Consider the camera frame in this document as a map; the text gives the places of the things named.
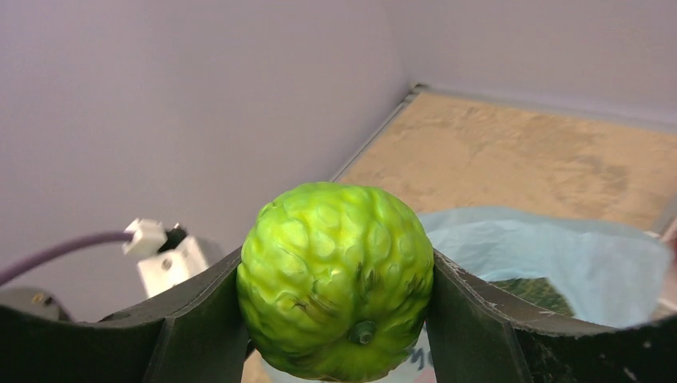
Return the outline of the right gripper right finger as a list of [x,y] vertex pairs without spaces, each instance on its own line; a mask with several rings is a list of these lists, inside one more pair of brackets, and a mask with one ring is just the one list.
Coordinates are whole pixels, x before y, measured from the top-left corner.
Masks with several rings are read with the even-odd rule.
[[449,383],[674,382],[676,316],[616,329],[535,306],[434,254],[426,320]]

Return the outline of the bumpy light green fruit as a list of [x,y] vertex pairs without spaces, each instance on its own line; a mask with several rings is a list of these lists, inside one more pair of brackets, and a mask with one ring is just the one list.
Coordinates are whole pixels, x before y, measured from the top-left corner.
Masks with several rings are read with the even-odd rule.
[[434,249],[414,211],[381,188],[314,182],[266,204],[241,248],[240,312],[271,367],[371,382],[422,331]]

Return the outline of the dark green fake broccoli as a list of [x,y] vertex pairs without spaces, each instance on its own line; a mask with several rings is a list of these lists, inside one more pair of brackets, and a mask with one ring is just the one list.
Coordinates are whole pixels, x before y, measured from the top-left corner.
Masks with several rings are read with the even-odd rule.
[[513,278],[491,284],[546,310],[567,317],[575,316],[568,300],[547,278]]

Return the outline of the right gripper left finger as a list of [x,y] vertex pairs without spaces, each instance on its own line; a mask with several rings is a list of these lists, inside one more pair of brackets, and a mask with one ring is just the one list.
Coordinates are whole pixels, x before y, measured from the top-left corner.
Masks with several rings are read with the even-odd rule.
[[1,309],[4,382],[238,382],[248,334],[233,251],[206,271],[95,323]]

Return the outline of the blue printed plastic bag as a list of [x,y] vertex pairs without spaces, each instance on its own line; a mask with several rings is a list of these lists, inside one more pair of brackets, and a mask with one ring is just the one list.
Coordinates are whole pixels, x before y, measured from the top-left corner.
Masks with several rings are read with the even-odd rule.
[[[558,219],[507,207],[462,207],[420,217],[433,245],[491,284],[547,278],[574,317],[616,329],[653,322],[671,251],[619,223]],[[439,382],[428,329],[388,382]]]

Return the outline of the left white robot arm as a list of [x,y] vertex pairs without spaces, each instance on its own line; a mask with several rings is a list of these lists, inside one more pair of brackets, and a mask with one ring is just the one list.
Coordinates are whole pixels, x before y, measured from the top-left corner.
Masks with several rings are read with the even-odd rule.
[[51,320],[72,322],[67,310],[53,294],[35,287],[2,289],[1,305]]

